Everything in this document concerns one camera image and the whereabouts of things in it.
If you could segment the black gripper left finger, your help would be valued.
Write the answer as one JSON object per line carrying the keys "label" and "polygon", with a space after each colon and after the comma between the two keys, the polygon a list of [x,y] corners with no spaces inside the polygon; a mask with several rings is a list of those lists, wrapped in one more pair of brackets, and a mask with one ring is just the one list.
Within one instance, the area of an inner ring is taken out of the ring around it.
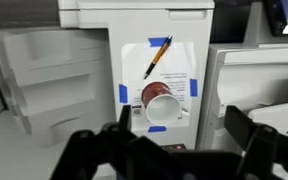
{"label": "black gripper left finger", "polygon": [[132,108],[130,105],[124,105],[122,107],[119,118],[119,125],[127,130],[131,129],[131,122],[132,122],[131,110]]}

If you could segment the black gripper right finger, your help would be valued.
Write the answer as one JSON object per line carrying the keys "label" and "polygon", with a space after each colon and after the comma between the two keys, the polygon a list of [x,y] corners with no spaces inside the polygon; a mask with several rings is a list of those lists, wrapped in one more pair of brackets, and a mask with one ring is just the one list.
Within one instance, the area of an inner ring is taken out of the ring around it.
{"label": "black gripper right finger", "polygon": [[243,150],[250,151],[258,147],[258,125],[238,107],[229,105],[226,108],[224,127]]}

